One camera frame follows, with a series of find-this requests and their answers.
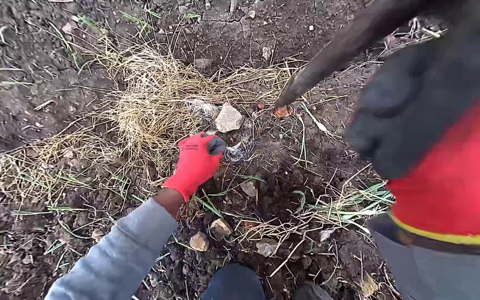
orange fragment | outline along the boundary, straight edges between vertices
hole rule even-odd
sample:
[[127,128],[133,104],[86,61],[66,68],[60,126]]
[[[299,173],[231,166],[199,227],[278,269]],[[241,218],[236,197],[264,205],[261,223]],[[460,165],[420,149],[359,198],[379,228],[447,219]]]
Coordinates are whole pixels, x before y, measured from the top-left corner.
[[284,117],[288,117],[290,115],[290,112],[288,112],[288,109],[286,108],[286,106],[283,106],[283,107],[277,108],[275,115],[279,118],[284,118]]

stone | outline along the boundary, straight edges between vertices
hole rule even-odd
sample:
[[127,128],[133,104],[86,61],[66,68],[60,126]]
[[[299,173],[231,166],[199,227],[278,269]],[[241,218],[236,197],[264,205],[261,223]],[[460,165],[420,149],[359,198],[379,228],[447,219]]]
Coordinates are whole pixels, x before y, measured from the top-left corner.
[[271,256],[277,250],[277,241],[274,239],[263,238],[257,242],[257,253],[263,256]]
[[303,263],[303,267],[308,268],[312,264],[312,258],[308,255],[303,255],[301,258],[301,263]]
[[151,284],[151,286],[154,288],[158,287],[158,285],[161,283],[161,280],[159,279],[158,274],[153,272],[148,276],[149,276],[149,283]]
[[96,241],[96,243],[99,243],[99,240],[101,240],[101,238],[103,237],[104,233],[102,232],[101,229],[99,228],[95,228],[93,231],[92,231],[92,236],[91,238]]
[[243,120],[242,114],[226,102],[222,105],[221,111],[217,115],[216,128],[221,133],[228,133],[231,130],[239,129]]
[[219,218],[212,222],[210,225],[210,231],[218,240],[221,240],[225,236],[229,236],[231,233],[233,233],[231,225],[229,225],[229,223],[223,218]]
[[240,184],[240,188],[250,197],[257,196],[257,188],[252,181],[244,181]]
[[358,286],[360,286],[362,295],[365,298],[372,296],[379,289],[379,285],[368,273],[365,273],[362,282]]
[[177,9],[179,10],[179,15],[180,16],[184,16],[184,14],[186,14],[188,12],[188,7],[186,7],[184,5],[179,5],[179,7],[177,7]]
[[319,242],[324,242],[324,241],[328,240],[331,237],[331,235],[333,234],[333,232],[334,232],[334,229],[326,229],[326,230],[320,231]]
[[186,275],[186,274],[188,274],[188,272],[190,272],[190,266],[187,265],[187,264],[183,264],[183,266],[182,266],[182,273],[183,273],[184,275]]
[[194,65],[199,71],[204,71],[212,64],[212,59],[210,58],[196,58],[194,59]]
[[66,151],[63,156],[68,159],[72,159],[74,157],[73,151]]
[[231,0],[231,6],[229,7],[229,12],[234,13],[238,8],[238,0]]
[[63,31],[63,33],[65,33],[65,34],[72,34],[74,28],[77,28],[77,25],[75,25],[75,23],[73,23],[73,22],[67,22],[67,23],[64,24],[64,26],[62,27],[62,31]]
[[262,57],[266,60],[271,57],[271,49],[268,47],[262,47]]
[[199,231],[190,238],[190,247],[194,250],[204,252],[209,249],[209,239],[203,232]]

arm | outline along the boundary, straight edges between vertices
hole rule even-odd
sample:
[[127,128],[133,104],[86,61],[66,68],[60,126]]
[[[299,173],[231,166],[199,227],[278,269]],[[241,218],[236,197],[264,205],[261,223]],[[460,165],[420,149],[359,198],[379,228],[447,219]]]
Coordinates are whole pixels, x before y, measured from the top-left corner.
[[116,222],[51,286],[46,299],[130,299],[177,228],[174,216],[183,202],[218,169],[224,145],[222,139],[201,133],[182,140],[177,171],[164,189]]

person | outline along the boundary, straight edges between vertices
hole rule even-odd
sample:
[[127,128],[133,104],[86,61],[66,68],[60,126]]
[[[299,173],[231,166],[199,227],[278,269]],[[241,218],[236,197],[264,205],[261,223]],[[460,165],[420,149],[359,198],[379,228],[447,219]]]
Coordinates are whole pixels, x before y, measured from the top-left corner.
[[[345,134],[395,195],[369,228],[404,300],[480,299],[480,1],[458,12],[444,37],[387,58]],[[216,170],[221,154],[208,152],[209,141],[221,145],[202,134],[180,143],[165,188],[120,219],[47,299],[129,298],[176,228],[172,215]],[[315,284],[297,292],[330,299]],[[265,299],[256,274],[230,265],[202,298],[242,297]]]
[[[200,132],[179,142],[177,170],[156,196],[121,218],[71,271],[57,279],[46,300],[130,299],[138,289],[165,242],[177,228],[175,215],[190,201],[197,188],[218,170],[225,142]],[[300,295],[320,294],[317,286],[305,286]],[[217,272],[202,299],[265,299],[255,271],[230,264]]]

pebble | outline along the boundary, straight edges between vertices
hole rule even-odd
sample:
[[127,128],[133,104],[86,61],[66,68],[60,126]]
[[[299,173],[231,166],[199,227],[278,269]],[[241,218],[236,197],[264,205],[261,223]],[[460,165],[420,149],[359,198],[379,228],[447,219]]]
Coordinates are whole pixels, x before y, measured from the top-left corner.
[[231,225],[229,225],[229,223],[223,218],[219,218],[212,222],[210,225],[210,231],[218,240],[221,240],[225,236],[229,236],[231,233],[233,233]]
[[209,239],[203,232],[199,231],[190,238],[190,247],[194,250],[204,252],[209,249]]
[[234,13],[238,8],[238,0],[231,0],[231,6],[229,7],[229,12]]
[[67,151],[66,153],[64,153],[63,155],[65,158],[69,158],[69,159],[72,159],[74,157],[74,153],[73,151]]
[[21,261],[24,265],[32,264],[33,263],[33,256],[32,255],[27,255],[25,258]]
[[301,258],[301,262],[303,263],[303,266],[305,268],[308,268],[310,267],[310,265],[312,264],[312,258],[310,256],[307,256],[307,255],[304,255],[302,258]]
[[271,50],[268,47],[262,47],[262,57],[266,60],[271,57]]
[[99,241],[101,240],[101,238],[103,237],[103,232],[98,229],[98,228],[95,228],[93,231],[92,231],[92,236],[91,238],[96,241],[96,243],[99,243]]
[[187,264],[184,264],[184,265],[182,266],[182,273],[183,273],[184,275],[186,275],[186,274],[188,274],[188,272],[190,272],[190,266],[187,265]]
[[62,27],[62,31],[63,33],[65,34],[72,34],[73,33],[73,29],[74,28],[77,28],[76,25],[74,25],[75,23],[73,22],[67,22],[66,24],[64,24],[64,26]]
[[177,9],[179,10],[179,15],[180,16],[183,16],[185,13],[188,12],[188,8],[184,5],[179,5],[179,7],[177,7]]
[[216,118],[216,128],[221,133],[228,133],[231,130],[239,129],[244,118],[232,105],[225,102]]
[[324,242],[324,241],[328,240],[331,237],[331,235],[333,234],[333,232],[334,232],[334,229],[326,229],[326,230],[320,231],[319,242]]
[[255,184],[252,181],[245,181],[240,184],[240,188],[250,197],[257,196],[257,188],[255,188]]
[[274,239],[264,238],[257,242],[257,252],[263,256],[272,255],[277,250],[277,241]]

